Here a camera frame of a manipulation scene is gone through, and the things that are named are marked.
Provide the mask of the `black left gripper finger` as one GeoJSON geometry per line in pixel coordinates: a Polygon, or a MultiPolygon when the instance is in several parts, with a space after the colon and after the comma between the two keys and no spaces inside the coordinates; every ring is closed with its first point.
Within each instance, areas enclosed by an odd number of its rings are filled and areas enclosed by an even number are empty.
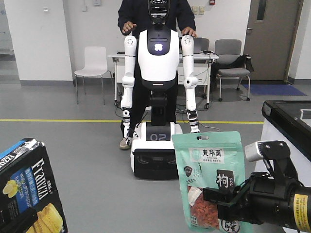
{"type": "Polygon", "coordinates": [[[38,220],[34,208],[28,208],[10,223],[0,228],[1,233],[25,233],[38,220]]]}

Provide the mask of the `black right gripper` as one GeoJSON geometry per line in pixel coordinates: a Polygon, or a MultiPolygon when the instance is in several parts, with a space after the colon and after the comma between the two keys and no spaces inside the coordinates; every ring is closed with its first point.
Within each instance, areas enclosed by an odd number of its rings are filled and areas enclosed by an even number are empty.
{"type": "Polygon", "coordinates": [[[222,220],[269,223],[297,231],[311,229],[311,189],[293,178],[286,178],[281,186],[267,174],[254,173],[232,192],[204,188],[203,198],[218,203],[222,220]]]}

